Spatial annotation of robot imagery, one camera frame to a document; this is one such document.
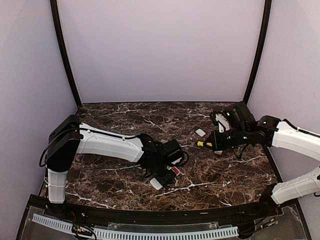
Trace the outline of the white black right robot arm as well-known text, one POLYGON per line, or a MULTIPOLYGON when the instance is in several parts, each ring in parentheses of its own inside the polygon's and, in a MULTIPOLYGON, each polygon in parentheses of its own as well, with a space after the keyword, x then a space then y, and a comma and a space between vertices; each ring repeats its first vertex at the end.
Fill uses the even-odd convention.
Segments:
MULTIPOLYGON (((212 151, 224 151, 237 146, 260 144, 269 148, 289 150, 314 160, 320 159, 320 135, 293 125, 287 119, 265 115, 255 120, 246 103, 236 102, 222 111, 210 114, 212 123, 218 127, 210 133, 204 147, 212 151)), ((320 169, 294 179, 272 184, 266 188, 261 201, 255 205, 255 213, 266 217, 292 199, 320 193, 320 169)))

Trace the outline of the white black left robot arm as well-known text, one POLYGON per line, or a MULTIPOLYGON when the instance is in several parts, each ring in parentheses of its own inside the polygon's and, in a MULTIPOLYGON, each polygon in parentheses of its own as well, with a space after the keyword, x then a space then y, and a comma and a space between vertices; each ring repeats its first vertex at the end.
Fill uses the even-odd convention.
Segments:
POLYGON ((67 174, 75 155, 92 154, 126 160, 141 166, 156 190, 167 186, 180 174, 179 167, 189 159, 176 139, 166 143, 150 135, 122 135, 82 123, 77 115, 68 116, 50 135, 39 166, 47 171, 47 195, 51 210, 60 218, 71 213, 65 203, 67 174))

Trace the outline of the yellow handled screwdriver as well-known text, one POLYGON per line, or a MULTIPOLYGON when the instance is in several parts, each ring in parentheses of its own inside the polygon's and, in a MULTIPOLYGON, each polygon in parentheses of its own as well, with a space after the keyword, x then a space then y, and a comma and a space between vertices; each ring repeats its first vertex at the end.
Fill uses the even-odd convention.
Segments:
POLYGON ((198 147, 204 147, 204 148, 212 148, 213 147, 211 142, 198 141, 196 144, 198 147))

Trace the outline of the white battery cover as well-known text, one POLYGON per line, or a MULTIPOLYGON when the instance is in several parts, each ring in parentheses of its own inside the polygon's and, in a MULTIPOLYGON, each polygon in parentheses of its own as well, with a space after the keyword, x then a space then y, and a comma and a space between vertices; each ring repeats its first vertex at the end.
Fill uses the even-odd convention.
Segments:
POLYGON ((199 135, 200 137, 203 137, 203 136, 205 136, 206 135, 206 133, 202 130, 202 129, 197 129, 196 131, 195 131, 195 133, 197 134, 197 135, 199 135))

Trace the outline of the white remote control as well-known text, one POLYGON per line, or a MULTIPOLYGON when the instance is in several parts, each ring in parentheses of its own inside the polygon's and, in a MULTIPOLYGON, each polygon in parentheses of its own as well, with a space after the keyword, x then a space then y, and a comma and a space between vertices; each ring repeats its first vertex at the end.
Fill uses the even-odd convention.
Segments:
POLYGON ((177 167, 167 167, 164 176, 155 176, 150 180, 149 183, 155 190, 159 191, 168 184, 172 183, 180 174, 181 171, 177 167))

